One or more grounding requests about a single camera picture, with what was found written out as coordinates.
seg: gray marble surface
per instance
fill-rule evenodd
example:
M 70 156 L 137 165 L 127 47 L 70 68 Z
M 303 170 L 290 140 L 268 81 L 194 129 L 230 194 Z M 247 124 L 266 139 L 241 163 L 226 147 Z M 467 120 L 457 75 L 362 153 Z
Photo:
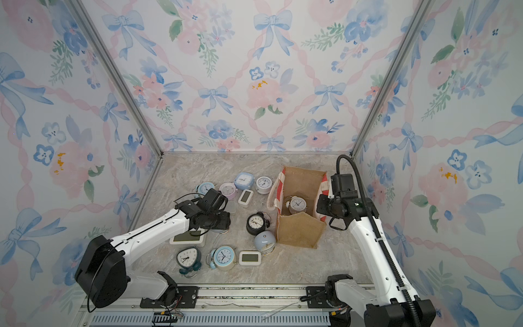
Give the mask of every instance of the gray marble surface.
M 201 182 L 212 182 L 218 188 L 224 182 L 234 181 L 242 171 L 255 178 L 265 175 L 273 181 L 284 165 L 326 171 L 330 177 L 335 173 L 337 155 L 334 154 L 169 154 L 151 189 L 137 227 L 154 220 L 173 208 L 173 200 L 193 192 Z M 342 170 L 350 173 L 350 165 L 342 164 Z M 206 244 L 200 248 L 202 257 L 221 245 L 236 249 L 256 250 L 254 236 L 245 229 L 246 219 L 257 211 L 267 211 L 267 195 L 254 192 L 248 208 L 236 206 L 231 214 L 230 230 L 226 234 L 209 232 Z M 276 211 L 269 211 L 274 230 Z M 259 266 L 236 265 L 227 272 L 211 270 L 202 259 L 203 267 L 191 279 L 178 272 L 176 254 L 168 241 L 150 250 L 134 262 L 132 268 L 141 272 L 163 270 L 178 283 L 198 284 L 322 284 L 329 275 L 350 274 L 358 283 L 371 283 L 369 269 L 361 250 L 349 231 L 336 231 L 327 226 L 317 249 L 305 249 L 276 244 L 274 251 L 262 258 Z

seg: alarm clock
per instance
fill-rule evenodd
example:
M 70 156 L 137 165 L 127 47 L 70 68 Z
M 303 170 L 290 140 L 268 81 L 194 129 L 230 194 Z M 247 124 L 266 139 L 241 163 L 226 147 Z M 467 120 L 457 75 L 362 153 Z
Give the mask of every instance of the alarm clock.
M 236 185 L 230 182 L 223 183 L 220 186 L 220 192 L 229 200 L 234 200 L 236 197 Z
M 251 189 L 254 184 L 254 175 L 250 173 L 239 173 L 234 179 L 234 185 L 237 189 L 245 190 Z
M 224 245 L 214 249 L 210 253 L 212 260 L 211 269 L 230 270 L 236 264 L 236 254 L 232 247 Z
M 251 235 L 256 236 L 265 231 L 266 228 L 269 228 L 269 226 L 270 222 L 265 219 L 263 212 L 259 211 L 247 218 L 247 232 Z
M 305 202 L 304 199 L 297 196 L 293 196 L 290 199 L 290 201 L 287 201 L 287 203 L 285 203 L 285 206 L 289 208 L 291 214 L 304 212 L 307 210 L 307 202 Z
M 261 232 L 254 238 L 254 245 L 262 255 L 267 255 L 274 250 L 276 237 L 269 231 Z
M 176 262 L 181 266 L 181 269 L 179 270 L 180 274 L 187 277 L 187 274 L 190 272 L 197 272 L 200 270 L 201 253 L 195 246 L 189 247 L 178 252 L 176 255 Z
M 269 194 L 272 181 L 267 176 L 258 177 L 256 180 L 256 190 L 260 194 Z
M 201 183 L 200 185 L 198 185 L 196 187 L 195 193 L 199 193 L 199 194 L 205 195 L 212 188 L 214 188 L 214 184 L 213 183 L 211 183 L 211 182 L 203 182 L 203 183 Z

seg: red and white striped fabric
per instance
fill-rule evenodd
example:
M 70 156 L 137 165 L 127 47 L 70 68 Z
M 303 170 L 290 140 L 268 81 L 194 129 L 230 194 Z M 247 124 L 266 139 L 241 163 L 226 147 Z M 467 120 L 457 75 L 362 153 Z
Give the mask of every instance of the red and white striped fabric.
M 285 182 L 285 167 L 283 167 L 283 170 L 278 175 L 278 178 L 275 180 L 274 186 L 273 186 L 273 190 L 271 190 L 271 192 L 269 194 L 269 199 L 270 199 L 272 197 L 272 193 L 274 191 L 274 187 L 276 187 L 276 198 L 274 199 L 274 207 L 276 207 L 276 210 L 278 211 L 278 216 L 281 215 L 281 208 L 283 207 L 283 199 L 282 199 L 282 197 L 283 197 L 283 184 L 284 184 L 284 182 Z M 318 190 L 318 194 L 317 194 L 316 199 L 314 201 L 314 207 L 317 206 L 317 202 L 318 202 L 318 198 L 319 198 L 320 194 L 328 195 L 328 190 L 329 190 L 329 184 L 328 184 L 327 174 L 324 174 L 322 182 L 320 184 L 320 188 Z M 274 207 L 269 207 L 269 203 L 267 203 L 267 207 L 269 209 L 274 208 Z M 325 216 L 320 215 L 319 213 L 316 212 L 316 210 L 313 213 L 313 217 L 316 218 L 316 219 L 319 219 L 319 220 L 321 220 L 323 222 L 325 222 L 325 219 L 326 219 Z

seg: robotic arm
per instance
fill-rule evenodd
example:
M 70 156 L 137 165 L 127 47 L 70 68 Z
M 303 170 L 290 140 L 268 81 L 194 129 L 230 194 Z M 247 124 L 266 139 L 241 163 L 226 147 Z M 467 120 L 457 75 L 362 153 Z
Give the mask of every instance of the robotic arm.
M 339 172 L 343 158 L 353 166 L 361 197 L 355 190 L 353 176 Z M 364 198 L 355 163 L 341 155 L 336 170 L 331 176 L 329 195 L 320 195 L 316 211 L 332 217 L 329 222 L 332 228 L 348 229 L 356 238 L 369 266 L 376 295 L 360 287 L 349 275 L 334 275 L 325 283 L 327 301 L 349 306 L 364 318 L 366 326 L 429 327 L 436 310 L 430 300 L 421 300 L 391 255 L 378 211 L 371 199 Z M 165 272 L 137 273 L 130 266 L 145 252 L 188 230 L 228 229 L 230 214 L 222 209 L 227 201 L 219 191 L 210 189 L 204 197 L 183 201 L 132 232 L 111 240 L 103 235 L 92 239 L 75 280 L 97 308 L 119 298 L 150 298 L 170 307 L 179 297 L 175 281 Z M 340 222 L 344 226 L 338 227 L 336 223 Z
M 351 174 L 340 174 L 341 159 L 349 161 L 356 174 L 360 198 Z M 332 217 L 329 225 L 349 230 L 356 238 L 370 270 L 376 295 L 359 286 L 349 275 L 330 276 L 325 283 L 327 301 L 345 303 L 364 318 L 365 325 L 429 327 L 436 316 L 430 300 L 421 300 L 405 277 L 385 234 L 372 200 L 364 198 L 362 182 L 354 161 L 340 155 L 336 174 L 331 176 L 329 195 L 320 195 L 316 211 Z M 334 223 L 342 223 L 345 228 Z
M 204 197 L 186 200 L 160 218 L 132 232 L 107 240 L 92 239 L 75 274 L 95 308 L 103 308 L 118 298 L 150 298 L 165 307 L 178 297 L 177 284 L 165 272 L 137 273 L 130 266 L 145 252 L 188 230 L 228 229 L 230 214 L 223 211 L 228 199 L 210 189 Z

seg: black cable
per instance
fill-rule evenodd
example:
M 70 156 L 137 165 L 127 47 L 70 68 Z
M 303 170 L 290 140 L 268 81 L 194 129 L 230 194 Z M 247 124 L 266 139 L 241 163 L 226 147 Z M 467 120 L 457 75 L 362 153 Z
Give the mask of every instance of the black cable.
M 370 207 L 367 204 L 367 198 L 365 197 L 365 193 L 363 192 L 363 182 L 361 181 L 361 176 L 359 174 L 356 163 L 348 155 L 341 154 L 338 157 L 338 159 L 336 160 L 336 173 L 339 174 L 339 164 L 342 159 L 347 160 L 354 170 L 354 174 L 356 176 L 356 182 L 358 183 L 358 189 L 359 189 L 359 193 L 360 193 L 360 197 L 361 197 L 361 204 L 363 205 L 365 213 L 367 214 L 367 217 L 369 218 L 370 224 L 372 225 L 372 230 L 373 230 L 376 238 L 380 239 L 378 241 L 378 243 L 380 244 L 381 251 L 383 252 L 383 255 L 385 255 L 385 259 L 387 260 L 387 263 L 389 264 L 389 266 L 392 270 L 392 274 L 394 275 L 394 278 L 396 279 L 396 282 L 399 285 L 399 287 L 403 288 L 403 287 L 405 287 L 405 284 L 403 283 L 403 280 L 401 279 L 400 273 L 397 271 L 396 265 L 394 264 L 394 261 L 392 260 L 389 250 L 387 250 L 387 247 L 385 245 L 385 242 L 383 241 L 382 235 L 380 234 L 380 231 L 378 230 L 378 226 L 376 225 L 376 222 L 374 221 L 374 218 L 372 216 L 372 211 L 370 210 Z M 419 321 L 419 316 L 416 311 L 416 308 L 414 307 L 414 303 L 412 302 L 410 294 L 408 293 L 408 291 L 406 289 L 402 289 L 401 293 L 403 294 L 403 296 L 405 297 L 405 300 L 407 301 L 407 306 L 411 313 L 412 320 L 414 321 L 414 326 L 421 327 L 421 323 Z
M 325 293 L 325 290 L 318 292 L 314 295 L 311 295 L 309 297 L 307 295 L 304 295 L 304 296 L 300 297 L 300 301 L 301 302 L 309 301 L 310 299 L 314 299 L 315 297 L 317 297 L 318 295 L 323 294 L 323 293 Z
M 89 299 L 91 298 L 91 291 L 93 290 L 93 283 L 95 281 L 95 278 L 96 276 L 98 276 L 98 272 L 100 271 L 101 267 L 104 265 L 104 262 L 105 260 L 107 259 L 107 257 L 111 254 L 111 253 L 114 253 L 113 250 L 116 250 L 116 246 L 114 246 L 112 249 L 109 249 L 109 251 L 107 252 L 107 254 L 105 255 L 105 257 L 102 259 L 101 261 L 101 264 L 98 266 L 98 269 L 96 269 L 96 272 L 95 272 L 95 275 L 93 276 L 93 279 L 91 280 L 91 286 L 89 287 L 89 293 L 87 294 L 87 312 L 89 313 L 92 313 L 96 310 L 96 306 L 94 307 L 94 309 L 91 311 L 90 308 L 89 308 Z

